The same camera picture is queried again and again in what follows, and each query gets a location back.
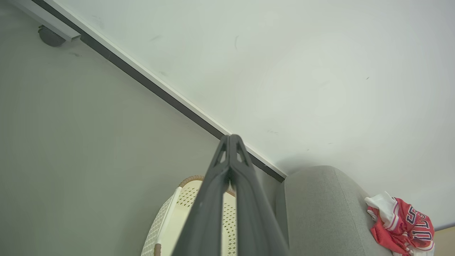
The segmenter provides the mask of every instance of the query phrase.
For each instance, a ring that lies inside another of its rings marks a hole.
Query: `brown woven trim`
[[[153,256],[160,256],[161,255],[161,244],[155,244],[155,251],[153,252]]]
[[[195,176],[191,176],[191,177],[188,177],[186,179],[184,179],[178,186],[183,188],[183,186],[185,186],[188,182],[190,181],[193,181],[193,180],[200,180],[200,181],[203,181],[204,180],[204,176],[202,175],[195,175]],[[230,194],[231,196],[235,197],[235,192],[234,190],[232,189],[228,189],[226,191],[228,194]]]

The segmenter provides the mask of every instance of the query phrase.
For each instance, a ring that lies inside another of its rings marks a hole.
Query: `caster wheel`
[[[52,32],[50,29],[45,27],[44,25],[39,26],[38,33],[40,34],[41,40],[52,47],[61,46],[65,39],[57,35],[56,33]]]

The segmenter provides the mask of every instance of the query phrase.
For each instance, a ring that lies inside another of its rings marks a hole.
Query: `gray sofa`
[[[276,216],[291,256],[391,256],[370,233],[368,196],[331,166],[288,176],[277,189]]]

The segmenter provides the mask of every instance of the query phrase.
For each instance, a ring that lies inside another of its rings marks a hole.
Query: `laundry basket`
[[[204,180],[196,175],[183,180],[174,194],[159,210],[148,232],[141,256],[170,256],[179,238],[190,209]],[[229,189],[223,195],[222,255],[237,255],[236,200]]]

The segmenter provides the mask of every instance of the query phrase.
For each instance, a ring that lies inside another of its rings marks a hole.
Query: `gray floor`
[[[3,0],[0,24],[0,255],[140,255],[218,140],[83,43],[45,45]]]

